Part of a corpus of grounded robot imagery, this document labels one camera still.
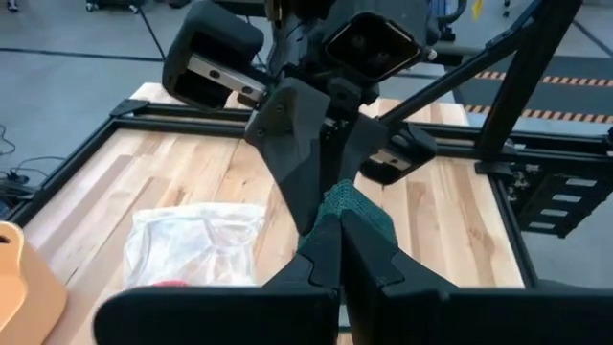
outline yellow hazard stripe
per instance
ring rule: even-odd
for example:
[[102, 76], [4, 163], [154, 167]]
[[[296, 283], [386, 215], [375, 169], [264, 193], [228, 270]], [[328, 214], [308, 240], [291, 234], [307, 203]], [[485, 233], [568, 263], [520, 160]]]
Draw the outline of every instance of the yellow hazard stripe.
[[[483, 105], [471, 105], [466, 104], [464, 109], [467, 112], [489, 114], [491, 107]], [[566, 120], [566, 121], [581, 121], [597, 124], [613, 124], [612, 115], [604, 114], [590, 114], [590, 113], [572, 113], [564, 111], [552, 111], [552, 110], [536, 110], [525, 109], [522, 117], [535, 118], [535, 119], [547, 119], [547, 120]]]
[[[504, 72], [484, 71], [475, 75], [476, 79], [501, 81], [507, 76]], [[590, 79], [590, 78], [571, 78], [571, 77], [555, 77], [546, 76], [541, 82], [554, 83], [563, 85], [578, 85], [578, 86], [603, 86], [613, 87], [613, 80], [608, 79]]]

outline green towel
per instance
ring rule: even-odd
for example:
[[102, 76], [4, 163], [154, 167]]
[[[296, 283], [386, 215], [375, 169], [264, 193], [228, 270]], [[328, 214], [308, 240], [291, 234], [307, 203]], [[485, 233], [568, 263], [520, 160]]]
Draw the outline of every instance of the green towel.
[[[319, 205], [314, 229], [317, 228], [324, 216], [336, 215], [340, 217], [345, 210], [356, 212], [376, 232], [383, 235], [388, 241], [397, 244], [392, 218], [358, 191], [350, 180], [343, 180], [326, 192], [324, 202]], [[298, 245], [302, 245], [307, 239], [308, 235], [300, 238]]]

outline wooden tabletop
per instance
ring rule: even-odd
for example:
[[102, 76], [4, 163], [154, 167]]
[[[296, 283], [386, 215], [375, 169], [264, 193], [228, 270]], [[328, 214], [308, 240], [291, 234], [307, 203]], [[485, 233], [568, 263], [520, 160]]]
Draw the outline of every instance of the wooden tabletop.
[[[132, 98], [176, 103], [155, 83], [144, 84]], [[395, 104], [379, 100], [363, 111], [376, 115]], [[456, 104], [432, 104], [411, 120], [467, 125]], [[449, 281], [522, 287], [488, 179], [475, 174], [473, 163], [436, 158], [389, 187], [361, 176], [355, 184], [391, 215], [399, 247]], [[47, 343], [95, 343], [96, 307], [122, 289], [123, 250], [134, 211], [206, 201], [266, 206], [254, 246], [259, 283], [292, 258], [297, 243], [292, 217], [255, 148], [236, 139], [117, 130], [24, 229], [69, 290], [66, 311]], [[345, 335], [340, 342], [351, 339]]]

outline floor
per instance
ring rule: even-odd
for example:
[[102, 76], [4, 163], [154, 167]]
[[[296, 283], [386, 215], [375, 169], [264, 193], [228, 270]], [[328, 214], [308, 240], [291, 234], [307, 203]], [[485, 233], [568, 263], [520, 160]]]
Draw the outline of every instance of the floor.
[[[480, 48], [505, 30], [527, 6], [527, 0], [511, 1], [511, 18], [502, 17], [502, 0], [486, 1], [481, 18], [467, 13], [454, 26], [457, 45]], [[85, 11], [83, 0], [19, 2], [21, 13], [0, 10], [0, 125], [17, 148], [0, 156], [0, 171], [26, 158], [70, 154], [106, 117], [120, 100], [144, 81], [159, 81], [161, 63], [147, 27], [129, 11]], [[186, 9], [172, 10], [150, 2], [147, 19], [164, 50], [168, 49]], [[264, 20], [252, 22], [267, 32]], [[584, 6], [560, 45], [563, 56], [611, 58], [613, 9]], [[270, 49], [267, 37], [263, 52]], [[22, 53], [21, 50], [54, 51], [85, 55], [129, 57], [63, 57]], [[444, 73], [441, 66], [418, 65], [411, 74], [418, 78], [393, 78], [381, 85], [388, 98], [406, 98]], [[451, 93], [443, 102], [455, 102]], [[470, 114], [478, 126], [483, 116]], [[519, 128], [574, 133], [604, 133], [605, 125], [522, 119]], [[0, 152], [7, 148], [0, 143]], [[50, 172], [57, 162], [43, 160], [28, 167]], [[32, 174], [32, 183], [42, 176]], [[605, 202], [566, 240], [526, 234], [525, 239], [541, 278], [586, 287], [613, 288], [613, 233], [607, 214], [613, 198]]]

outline clear plastic bag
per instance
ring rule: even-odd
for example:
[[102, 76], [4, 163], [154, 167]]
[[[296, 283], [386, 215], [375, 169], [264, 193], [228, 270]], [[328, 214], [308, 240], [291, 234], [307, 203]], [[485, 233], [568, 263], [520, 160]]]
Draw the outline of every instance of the clear plastic bag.
[[179, 281], [190, 286], [252, 286], [253, 242], [265, 208], [202, 203], [138, 211], [125, 243], [126, 288]]

